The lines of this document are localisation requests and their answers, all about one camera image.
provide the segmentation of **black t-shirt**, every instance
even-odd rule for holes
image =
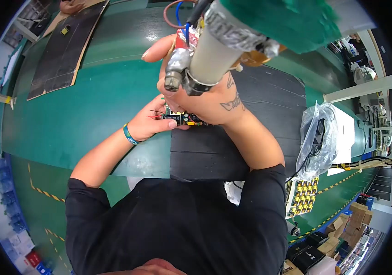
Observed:
[[[113,207],[69,179],[66,252],[76,274],[131,270],[153,258],[192,274],[277,274],[287,252],[285,172],[253,170],[232,204],[212,182],[143,179]]]

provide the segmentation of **blue wristband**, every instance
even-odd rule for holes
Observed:
[[[125,137],[127,138],[128,141],[130,141],[130,142],[131,142],[132,144],[134,144],[134,145],[137,145],[139,142],[136,141],[136,140],[130,135],[130,133],[128,132],[128,129],[127,129],[127,124],[128,124],[128,123],[124,124],[124,127],[123,127],[123,129],[124,129],[124,135],[125,135]]]

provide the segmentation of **plastic bag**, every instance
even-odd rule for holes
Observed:
[[[317,127],[323,133],[317,135]],[[309,107],[303,112],[300,127],[301,147],[296,171],[302,180],[312,181],[315,177],[329,170],[336,156],[336,138],[338,126],[334,107],[324,102]]]
[[[331,257],[325,256],[316,265],[311,267],[306,275],[335,275],[336,263]]]

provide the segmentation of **tattooed arm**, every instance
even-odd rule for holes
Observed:
[[[156,87],[172,110],[187,110],[210,124],[222,125],[252,169],[268,168],[280,163],[284,165],[279,144],[268,129],[245,108],[230,72],[201,96],[187,96],[182,88],[176,92],[165,90],[165,67],[170,58],[167,53],[175,37],[173,34],[161,38],[142,56],[145,62],[157,62],[163,58]]]
[[[231,89],[236,85],[229,74],[227,88]],[[220,102],[220,105],[227,111],[234,108],[241,108],[244,114],[236,121],[222,124],[226,133],[237,146],[243,159],[252,169],[264,169],[284,164],[283,152],[277,140],[271,132],[260,123],[260,121],[245,108],[236,90],[236,96],[232,101]]]

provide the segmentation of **black mat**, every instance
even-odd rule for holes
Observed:
[[[300,124],[306,109],[304,84],[290,74],[261,66],[232,71],[245,106],[279,142],[286,176],[295,173],[300,151]],[[170,177],[177,179],[244,180],[249,168],[221,126],[173,130]]]
[[[57,25],[38,63],[28,100],[75,83],[84,50],[106,5],[107,1],[90,6]],[[61,34],[67,25],[70,30]]]

